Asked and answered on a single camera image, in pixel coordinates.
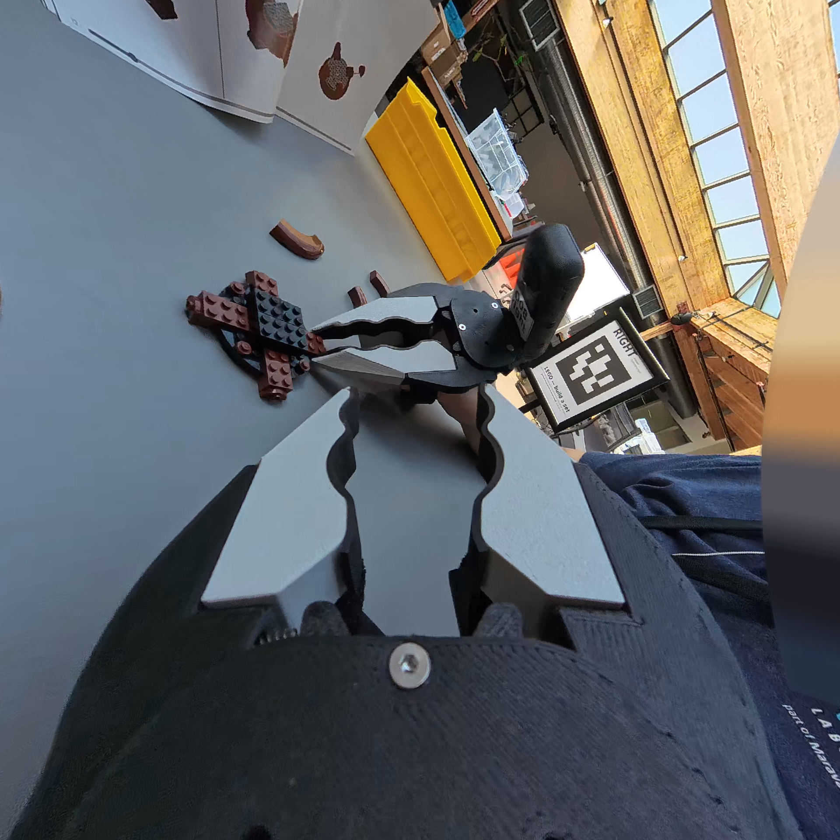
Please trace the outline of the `brown and black brick assembly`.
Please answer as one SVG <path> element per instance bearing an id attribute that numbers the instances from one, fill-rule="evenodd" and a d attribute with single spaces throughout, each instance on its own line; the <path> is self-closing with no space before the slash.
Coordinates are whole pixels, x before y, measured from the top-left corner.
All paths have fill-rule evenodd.
<path id="1" fill-rule="evenodd" d="M 305 326 L 301 308 L 280 298 L 277 283 L 260 271 L 247 272 L 217 294 L 189 296 L 185 315 L 215 337 L 268 403 L 284 402 L 311 360 L 326 352 L 324 341 Z"/>

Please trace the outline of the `cardboard box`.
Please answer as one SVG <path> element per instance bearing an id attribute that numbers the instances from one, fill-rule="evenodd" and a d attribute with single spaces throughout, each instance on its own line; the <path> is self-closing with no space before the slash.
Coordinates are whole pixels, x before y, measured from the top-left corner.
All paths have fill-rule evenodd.
<path id="1" fill-rule="evenodd" d="M 467 62 L 468 52 L 452 35 L 445 18 L 441 18 L 423 42 L 421 56 L 437 82 L 446 88 L 461 77 L 461 69 Z"/>

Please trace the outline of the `white instruction booklet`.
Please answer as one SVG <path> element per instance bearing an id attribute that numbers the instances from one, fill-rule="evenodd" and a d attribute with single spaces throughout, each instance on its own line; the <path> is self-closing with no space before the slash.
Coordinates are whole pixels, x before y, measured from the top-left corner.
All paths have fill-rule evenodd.
<path id="1" fill-rule="evenodd" d="M 438 24 L 428 1 L 46 1 L 63 24 L 181 94 L 296 124 L 353 154 Z"/>

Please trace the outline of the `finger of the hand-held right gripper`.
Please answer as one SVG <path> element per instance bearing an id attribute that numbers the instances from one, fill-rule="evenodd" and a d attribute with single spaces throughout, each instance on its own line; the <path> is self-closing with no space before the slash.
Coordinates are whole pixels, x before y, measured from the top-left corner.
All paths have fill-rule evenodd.
<path id="1" fill-rule="evenodd" d="M 435 390 L 458 372 L 451 350 L 426 339 L 398 348 L 380 344 L 370 349 L 346 346 L 311 359 L 311 372 L 336 387 L 361 393 L 392 394 L 428 383 Z"/>
<path id="2" fill-rule="evenodd" d="M 322 340 L 348 342 L 423 342 L 442 328 L 440 314 L 450 307 L 454 289 L 422 283 L 391 292 L 387 297 L 327 319 L 310 332 Z"/>

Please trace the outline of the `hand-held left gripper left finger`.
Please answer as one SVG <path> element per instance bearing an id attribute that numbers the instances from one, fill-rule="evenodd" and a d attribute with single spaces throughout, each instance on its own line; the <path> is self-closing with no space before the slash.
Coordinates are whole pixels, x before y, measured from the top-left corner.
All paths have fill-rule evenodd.
<path id="1" fill-rule="evenodd" d="M 260 460 L 202 596 L 206 608 L 270 606 L 300 628 L 330 602 L 350 630 L 365 569 L 354 499 L 361 394 L 344 388 Z"/>

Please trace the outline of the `metal ventilation duct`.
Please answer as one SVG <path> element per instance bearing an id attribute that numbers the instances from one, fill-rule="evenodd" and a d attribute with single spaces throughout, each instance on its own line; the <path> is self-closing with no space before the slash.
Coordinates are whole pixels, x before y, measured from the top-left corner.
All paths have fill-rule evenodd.
<path id="1" fill-rule="evenodd" d="M 648 287 L 654 277 L 566 38 L 554 36 L 537 58 L 543 99 L 605 238 L 604 249 L 632 291 Z"/>

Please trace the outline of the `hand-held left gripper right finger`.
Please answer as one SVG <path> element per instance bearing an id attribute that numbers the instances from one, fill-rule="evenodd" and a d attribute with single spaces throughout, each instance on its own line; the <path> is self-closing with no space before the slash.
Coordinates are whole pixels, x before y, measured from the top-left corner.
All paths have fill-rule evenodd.
<path id="1" fill-rule="evenodd" d="M 558 607 L 621 611 L 625 595 L 573 460 L 492 385 L 477 393 L 478 467 L 467 553 L 449 574 L 458 630 L 472 634 L 488 602 L 541 634 Z"/>

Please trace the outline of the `person's navy shirt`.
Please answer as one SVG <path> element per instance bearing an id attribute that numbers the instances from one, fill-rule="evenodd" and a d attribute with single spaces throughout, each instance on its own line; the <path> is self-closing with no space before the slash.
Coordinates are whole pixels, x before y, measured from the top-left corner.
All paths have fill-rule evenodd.
<path id="1" fill-rule="evenodd" d="M 761 521 L 761 457 L 583 454 L 637 519 Z M 761 532 L 654 529 L 737 658 L 804 838 L 839 838 L 838 706 L 794 691 L 775 632 Z"/>

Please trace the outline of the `person's right hand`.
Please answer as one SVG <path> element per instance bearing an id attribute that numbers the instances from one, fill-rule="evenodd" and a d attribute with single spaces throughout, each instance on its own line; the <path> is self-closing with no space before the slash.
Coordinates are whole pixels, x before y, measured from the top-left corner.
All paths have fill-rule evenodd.
<path id="1" fill-rule="evenodd" d="M 438 392 L 436 402 L 447 415 L 461 427 L 467 445 L 475 456 L 480 451 L 482 434 L 478 423 L 479 388 L 474 387 L 461 393 Z"/>

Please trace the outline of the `yellow plastic bin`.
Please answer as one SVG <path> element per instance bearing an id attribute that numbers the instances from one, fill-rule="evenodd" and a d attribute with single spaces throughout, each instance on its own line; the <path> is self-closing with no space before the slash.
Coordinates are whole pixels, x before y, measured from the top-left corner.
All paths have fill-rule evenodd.
<path id="1" fill-rule="evenodd" d="M 434 105 L 408 80 L 364 138 L 444 279 L 469 281 L 501 238 Z"/>

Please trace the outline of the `white display panel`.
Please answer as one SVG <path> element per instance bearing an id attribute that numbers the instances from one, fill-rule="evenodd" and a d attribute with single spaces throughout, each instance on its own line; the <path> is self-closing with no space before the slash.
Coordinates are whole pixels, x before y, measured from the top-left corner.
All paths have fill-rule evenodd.
<path id="1" fill-rule="evenodd" d="M 573 299 L 573 320 L 588 318 L 631 293 L 600 245 L 587 246 L 581 257 L 584 275 Z"/>

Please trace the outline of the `clear plastic organizer box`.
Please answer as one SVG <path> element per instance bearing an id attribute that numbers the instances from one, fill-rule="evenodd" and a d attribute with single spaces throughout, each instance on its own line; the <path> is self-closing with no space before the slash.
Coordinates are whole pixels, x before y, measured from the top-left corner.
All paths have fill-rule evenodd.
<path id="1" fill-rule="evenodd" d="M 498 109 L 494 108 L 489 116 L 467 133 L 466 142 L 487 180 L 491 194 L 504 203 L 517 196 L 529 179 L 529 170 Z"/>

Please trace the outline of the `grey desk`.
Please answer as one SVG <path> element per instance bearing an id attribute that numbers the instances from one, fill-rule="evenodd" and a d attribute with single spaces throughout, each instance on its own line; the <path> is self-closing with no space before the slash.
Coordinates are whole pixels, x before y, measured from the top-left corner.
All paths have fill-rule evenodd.
<path id="1" fill-rule="evenodd" d="M 239 471 L 317 411 L 285 402 L 186 298 L 261 270 L 308 326 L 443 278 L 369 149 L 185 98 L 60 22 L 2 2 L 2 838 L 68 699 L 147 568 Z M 318 236 L 306 260 L 270 237 Z"/>

